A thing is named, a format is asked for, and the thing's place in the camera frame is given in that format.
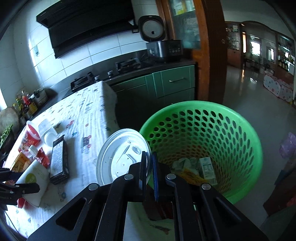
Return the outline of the white paper cup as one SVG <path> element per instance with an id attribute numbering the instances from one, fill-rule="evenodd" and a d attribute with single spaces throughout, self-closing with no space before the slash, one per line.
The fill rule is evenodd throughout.
<path id="1" fill-rule="evenodd" d="M 37 183 L 39 191 L 30 194 L 23 194 L 23 198 L 30 205 L 39 207 L 41 198 L 44 195 L 49 183 L 49 171 L 37 160 L 24 171 L 24 173 L 17 180 L 16 184 L 31 184 Z"/>

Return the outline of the white plastic cup lid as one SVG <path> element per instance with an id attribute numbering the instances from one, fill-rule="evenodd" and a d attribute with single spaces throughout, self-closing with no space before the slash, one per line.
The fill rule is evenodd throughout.
<path id="1" fill-rule="evenodd" d="M 151 148 L 136 130 L 124 128 L 113 133 L 103 144 L 96 163 L 96 177 L 100 186 L 111 184 L 127 174 L 132 164 L 142 160 L 147 153 L 147 165 L 151 162 Z"/>

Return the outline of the orange pink drink carton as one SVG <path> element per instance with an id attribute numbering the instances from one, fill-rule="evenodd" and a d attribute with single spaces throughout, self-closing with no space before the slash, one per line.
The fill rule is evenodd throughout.
<path id="1" fill-rule="evenodd" d="M 31 160 L 23 152 L 20 152 L 14 160 L 10 170 L 15 173 L 23 173 L 30 164 Z"/>

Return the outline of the white blue milk carton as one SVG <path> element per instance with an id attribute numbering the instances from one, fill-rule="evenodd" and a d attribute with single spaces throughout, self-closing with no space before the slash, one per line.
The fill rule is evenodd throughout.
<path id="1" fill-rule="evenodd" d="M 199 159 L 198 171 L 201 177 L 207 180 L 212 186 L 217 185 L 216 175 L 210 157 Z"/>

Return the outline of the yellow snack bag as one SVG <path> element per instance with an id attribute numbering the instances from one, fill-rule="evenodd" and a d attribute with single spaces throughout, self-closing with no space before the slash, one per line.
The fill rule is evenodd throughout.
<path id="1" fill-rule="evenodd" d="M 184 169 L 182 171 L 180 170 L 173 170 L 173 174 L 181 177 L 184 179 L 187 183 L 192 184 L 192 185 L 202 185 L 204 183 L 208 183 L 208 180 L 201 178 L 199 175 L 194 174 L 192 171 L 189 169 Z"/>

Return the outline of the red snack wrapper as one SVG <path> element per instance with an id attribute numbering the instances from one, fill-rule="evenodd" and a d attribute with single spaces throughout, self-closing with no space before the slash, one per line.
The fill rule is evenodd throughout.
<path id="1" fill-rule="evenodd" d="M 39 161 L 42 166 L 45 168 L 49 168 L 50 166 L 50 160 L 48 156 L 45 154 L 43 148 L 40 148 L 36 154 L 36 160 Z"/>

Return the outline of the round beige melon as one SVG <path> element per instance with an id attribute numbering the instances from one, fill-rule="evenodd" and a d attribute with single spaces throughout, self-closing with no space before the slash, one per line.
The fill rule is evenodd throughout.
<path id="1" fill-rule="evenodd" d="M 0 133 L 3 133 L 10 125 L 13 134 L 16 136 L 20 128 L 19 117 L 14 108 L 7 107 L 0 112 Z"/>

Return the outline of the clear plastic cup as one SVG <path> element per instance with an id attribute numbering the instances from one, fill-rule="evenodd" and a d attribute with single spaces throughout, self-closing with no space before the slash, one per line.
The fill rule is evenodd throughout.
<path id="1" fill-rule="evenodd" d="M 58 138 L 58 134 L 47 119 L 38 125 L 38 131 L 42 142 L 49 147 L 53 147 L 53 142 Z"/>

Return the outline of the steel pot on counter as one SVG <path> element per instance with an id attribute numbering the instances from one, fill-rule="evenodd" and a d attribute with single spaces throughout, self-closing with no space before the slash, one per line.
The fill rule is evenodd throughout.
<path id="1" fill-rule="evenodd" d="M 33 101 L 37 105 L 37 107 L 43 106 L 48 101 L 48 96 L 45 88 L 40 88 L 34 91 Z"/>

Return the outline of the patterned white tablecloth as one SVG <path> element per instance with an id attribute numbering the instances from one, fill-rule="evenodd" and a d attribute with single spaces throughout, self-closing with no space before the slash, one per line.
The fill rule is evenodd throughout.
<path id="1" fill-rule="evenodd" d="M 45 119 L 54 127 L 58 138 L 67 143 L 69 178 L 57 185 L 50 181 L 39 207 L 26 202 L 24 208 L 8 207 L 8 221 L 21 235 L 28 237 L 48 221 L 91 183 L 97 183 L 96 163 L 105 141 L 121 130 L 115 118 L 115 92 L 99 82 L 57 102 L 37 116 L 33 124 Z M 41 147 L 52 154 L 52 148 L 41 140 Z M 129 202 L 123 240 L 174 240 L 174 223 L 170 219 L 152 221 L 144 210 L 147 200 Z"/>

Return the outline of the purple plastic bag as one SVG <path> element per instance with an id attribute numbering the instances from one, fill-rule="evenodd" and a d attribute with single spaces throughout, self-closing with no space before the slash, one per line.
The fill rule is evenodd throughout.
<path id="1" fill-rule="evenodd" d="M 280 155 L 289 159 L 295 155 L 295 134 L 288 133 L 286 139 L 280 144 Z"/>

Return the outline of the black gas stove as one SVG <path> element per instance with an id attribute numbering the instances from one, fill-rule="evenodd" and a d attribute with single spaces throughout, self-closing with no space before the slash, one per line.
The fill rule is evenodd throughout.
<path id="1" fill-rule="evenodd" d="M 140 68 L 138 57 L 114 57 L 93 64 L 71 75 L 70 90 L 76 92 L 88 85 Z"/>

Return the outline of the black appliance beside cooker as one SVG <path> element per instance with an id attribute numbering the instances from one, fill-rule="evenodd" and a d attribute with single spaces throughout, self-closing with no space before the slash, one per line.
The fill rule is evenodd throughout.
<path id="1" fill-rule="evenodd" d="M 181 40 L 168 40 L 166 44 L 168 55 L 172 57 L 178 57 L 183 54 Z"/>

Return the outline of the black range hood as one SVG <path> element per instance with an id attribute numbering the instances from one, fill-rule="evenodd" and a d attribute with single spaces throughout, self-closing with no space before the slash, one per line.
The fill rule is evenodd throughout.
<path id="1" fill-rule="evenodd" d="M 135 25 L 132 1 L 58 1 L 36 20 L 49 30 L 56 58 Z"/>

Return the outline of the wooden door frame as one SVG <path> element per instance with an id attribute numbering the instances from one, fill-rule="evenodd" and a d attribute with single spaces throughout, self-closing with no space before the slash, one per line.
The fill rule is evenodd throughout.
<path id="1" fill-rule="evenodd" d="M 226 24 L 220 1 L 157 1 L 169 40 L 196 63 L 195 99 L 222 104 L 227 72 Z"/>

